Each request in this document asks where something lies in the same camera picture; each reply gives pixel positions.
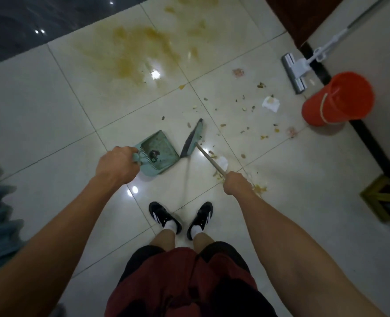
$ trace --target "foot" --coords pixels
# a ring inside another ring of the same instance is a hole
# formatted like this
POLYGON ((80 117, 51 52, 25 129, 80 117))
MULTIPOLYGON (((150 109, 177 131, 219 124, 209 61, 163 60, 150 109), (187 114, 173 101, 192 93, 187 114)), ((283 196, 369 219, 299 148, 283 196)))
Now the foot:
POLYGON ((149 214, 156 223, 161 225, 161 227, 164 228, 167 221, 173 220, 177 225, 176 234, 179 234, 182 231, 182 225, 158 202, 153 201, 149 204, 149 214))
POLYGON ((198 210, 195 219, 192 221, 192 224, 189 226, 189 229, 186 233, 187 238, 189 240, 192 240, 191 229, 193 226, 200 226, 202 231, 204 231, 206 224, 209 223, 212 216, 213 216, 213 205, 211 202, 207 201, 198 210))

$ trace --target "broom handle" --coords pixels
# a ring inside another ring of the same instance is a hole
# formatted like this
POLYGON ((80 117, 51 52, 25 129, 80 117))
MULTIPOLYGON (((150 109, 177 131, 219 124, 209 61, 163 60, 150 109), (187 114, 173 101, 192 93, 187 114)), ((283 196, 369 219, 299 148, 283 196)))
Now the broom handle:
POLYGON ((224 179, 226 179, 227 176, 226 172, 223 169, 221 169, 221 167, 217 164, 217 162, 215 162, 214 159, 211 158, 197 142, 195 142, 195 145, 197 146, 199 151, 202 152, 205 158, 207 158, 208 161, 211 162, 211 164, 217 169, 217 171, 219 171, 219 173, 224 177, 224 179))

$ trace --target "brown wooden door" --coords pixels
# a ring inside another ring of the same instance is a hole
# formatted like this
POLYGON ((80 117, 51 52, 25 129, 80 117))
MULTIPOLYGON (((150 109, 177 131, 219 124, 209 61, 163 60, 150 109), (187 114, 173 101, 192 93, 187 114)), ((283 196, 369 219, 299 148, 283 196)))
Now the brown wooden door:
POLYGON ((299 48, 343 0, 266 1, 299 48))

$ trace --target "shorts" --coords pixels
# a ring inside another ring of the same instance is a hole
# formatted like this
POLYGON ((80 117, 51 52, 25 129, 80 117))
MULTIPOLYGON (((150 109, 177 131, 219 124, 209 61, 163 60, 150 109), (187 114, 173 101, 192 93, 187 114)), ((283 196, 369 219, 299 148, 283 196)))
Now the shorts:
MULTIPOLYGON (((132 257, 130 257, 118 284, 121 283, 126 277, 129 277, 132 273, 134 273, 149 257, 158 255, 162 252, 165 252, 163 248, 153 245, 146 245, 139 248, 134 252, 132 257)), ((239 252, 237 252, 233 246, 225 243, 224 241, 215 241, 212 244, 209 244, 201 251, 199 256, 204 259, 205 262, 209 262, 210 259, 218 253, 229 256, 237 266, 251 273, 247 263, 239 254, 239 252)))

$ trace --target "person's right arm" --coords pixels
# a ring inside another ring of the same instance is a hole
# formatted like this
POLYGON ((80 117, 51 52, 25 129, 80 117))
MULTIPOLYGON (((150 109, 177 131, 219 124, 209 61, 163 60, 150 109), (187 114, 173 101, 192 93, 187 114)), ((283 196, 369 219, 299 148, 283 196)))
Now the person's right arm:
POLYGON ((310 235, 258 197, 241 174, 228 173, 224 191, 239 202, 258 258, 293 316, 385 316, 310 235))

